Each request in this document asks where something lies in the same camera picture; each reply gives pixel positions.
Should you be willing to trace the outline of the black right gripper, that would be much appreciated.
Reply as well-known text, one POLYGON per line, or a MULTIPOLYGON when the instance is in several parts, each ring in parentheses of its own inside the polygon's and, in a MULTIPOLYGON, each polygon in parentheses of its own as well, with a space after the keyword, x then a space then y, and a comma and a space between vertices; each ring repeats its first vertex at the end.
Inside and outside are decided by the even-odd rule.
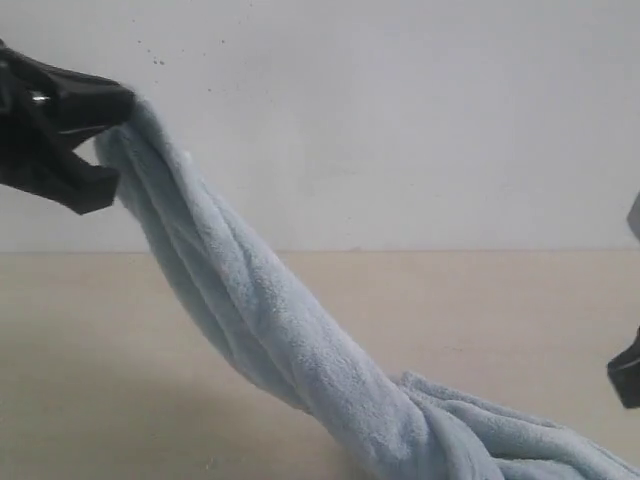
POLYGON ((639 388, 639 335, 623 352, 607 364, 607 376, 624 408, 638 408, 639 388))

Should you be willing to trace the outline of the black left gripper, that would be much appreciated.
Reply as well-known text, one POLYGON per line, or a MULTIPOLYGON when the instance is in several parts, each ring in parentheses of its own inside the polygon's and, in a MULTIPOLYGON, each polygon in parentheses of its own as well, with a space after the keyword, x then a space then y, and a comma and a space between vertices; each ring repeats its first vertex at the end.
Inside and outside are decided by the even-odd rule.
POLYGON ((78 215, 113 205, 118 172, 75 149, 90 132, 126 121, 135 94, 115 80, 54 67, 1 41, 1 184, 78 215))

